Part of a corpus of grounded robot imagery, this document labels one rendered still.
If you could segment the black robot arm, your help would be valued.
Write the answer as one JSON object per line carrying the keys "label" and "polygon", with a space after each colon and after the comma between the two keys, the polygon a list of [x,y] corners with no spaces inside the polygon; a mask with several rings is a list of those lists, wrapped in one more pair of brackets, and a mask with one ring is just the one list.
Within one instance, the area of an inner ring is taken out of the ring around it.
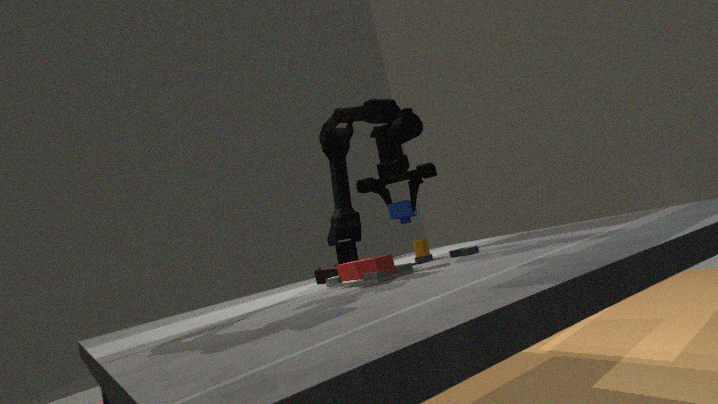
{"label": "black robot arm", "polygon": [[[419,136],[423,130],[423,124],[412,108],[401,110],[395,100],[385,99],[371,99],[358,107],[338,108],[324,123],[319,141],[329,159],[335,205],[327,241],[329,246],[336,247],[337,265],[359,260],[355,242],[361,241],[360,214],[351,205],[346,164],[350,139],[354,133],[352,124],[356,121],[387,123],[374,127],[370,134],[370,138],[376,140],[378,152],[401,147],[401,144]],[[336,128],[339,123],[347,123],[346,128]],[[396,158],[390,160],[386,157],[377,165],[379,179],[407,174],[408,169],[407,155],[402,154],[396,154]],[[345,239],[351,240],[338,242]]]}

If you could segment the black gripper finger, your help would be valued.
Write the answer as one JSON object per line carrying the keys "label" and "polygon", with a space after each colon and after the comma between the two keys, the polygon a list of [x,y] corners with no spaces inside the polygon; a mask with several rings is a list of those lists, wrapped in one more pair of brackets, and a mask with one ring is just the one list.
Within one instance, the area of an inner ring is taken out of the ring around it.
{"label": "black gripper finger", "polygon": [[388,206],[388,204],[391,204],[391,203],[392,203],[392,199],[391,199],[391,196],[390,196],[390,193],[389,193],[389,189],[383,187],[383,188],[375,189],[375,190],[372,190],[372,191],[373,191],[373,193],[379,194],[379,195],[383,198],[383,200],[385,201],[385,203],[387,204],[387,206]]}
{"label": "black gripper finger", "polygon": [[420,183],[423,183],[422,179],[408,181],[409,189],[410,189],[411,206],[412,206],[413,212],[415,212],[417,192],[418,192]]}

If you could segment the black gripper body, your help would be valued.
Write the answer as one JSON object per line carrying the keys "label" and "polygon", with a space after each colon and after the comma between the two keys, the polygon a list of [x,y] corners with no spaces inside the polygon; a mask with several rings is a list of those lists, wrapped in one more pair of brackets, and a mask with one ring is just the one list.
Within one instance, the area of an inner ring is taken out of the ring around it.
{"label": "black gripper body", "polygon": [[[403,155],[403,151],[402,151],[402,147],[392,147],[392,148],[387,148],[387,149],[381,150],[380,152],[378,152],[378,154],[379,154],[380,163],[381,163],[382,159],[384,159],[386,157],[388,158],[388,160],[390,160],[390,159],[395,159],[396,154]],[[392,183],[396,183],[396,182],[400,182],[400,181],[404,181],[404,180],[408,180],[408,179],[410,181],[416,180],[416,179],[422,179],[422,177],[424,179],[426,179],[426,178],[437,176],[437,172],[436,172],[436,168],[435,168],[434,164],[432,164],[430,162],[430,163],[418,165],[418,166],[416,166],[416,170],[408,171],[407,174],[400,174],[400,175],[401,176],[397,176],[397,177],[393,177],[393,178],[391,176],[391,177],[385,177],[384,179],[376,179],[375,180],[374,178],[370,177],[370,178],[358,180],[356,183],[357,192],[359,192],[359,193],[372,192],[372,190],[375,190],[375,189],[379,189],[379,188],[383,188],[383,187],[385,188],[385,186],[387,184],[392,184]]]}

